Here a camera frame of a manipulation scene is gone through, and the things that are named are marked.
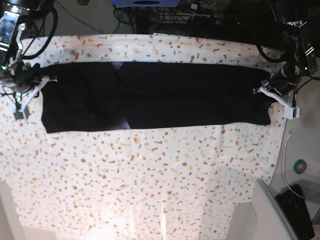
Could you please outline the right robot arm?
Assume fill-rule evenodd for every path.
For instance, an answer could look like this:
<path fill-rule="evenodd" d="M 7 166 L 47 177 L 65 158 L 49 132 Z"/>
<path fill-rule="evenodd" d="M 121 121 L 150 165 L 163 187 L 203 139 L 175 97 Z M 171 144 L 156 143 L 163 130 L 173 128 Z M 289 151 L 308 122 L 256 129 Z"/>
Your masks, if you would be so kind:
<path fill-rule="evenodd" d="M 38 38 L 41 28 L 24 49 L 22 39 L 24 31 L 35 26 L 34 20 L 53 15 L 53 24 L 46 42 L 33 55 L 27 51 Z M 24 60 L 33 60 L 41 55 L 58 26 L 58 13 L 53 0 L 2 0 L 0 2 L 0 83 L 15 93 L 25 93 L 35 86 L 34 78 L 39 77 L 40 65 L 25 66 Z"/>

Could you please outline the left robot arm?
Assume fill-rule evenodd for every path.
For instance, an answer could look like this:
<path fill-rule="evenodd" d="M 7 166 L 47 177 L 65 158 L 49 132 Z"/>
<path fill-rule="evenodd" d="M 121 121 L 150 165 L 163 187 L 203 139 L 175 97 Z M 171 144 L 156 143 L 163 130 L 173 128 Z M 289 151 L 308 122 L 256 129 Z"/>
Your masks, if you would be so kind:
<path fill-rule="evenodd" d="M 270 5 L 284 42 L 284 53 L 280 58 L 272 59 L 264 53 L 260 44 L 256 47 L 268 62 L 284 62 L 284 65 L 262 86 L 272 93 L 285 96 L 298 87 L 302 77 L 311 77 L 318 70 L 318 65 L 310 37 L 306 1 L 271 0 Z"/>

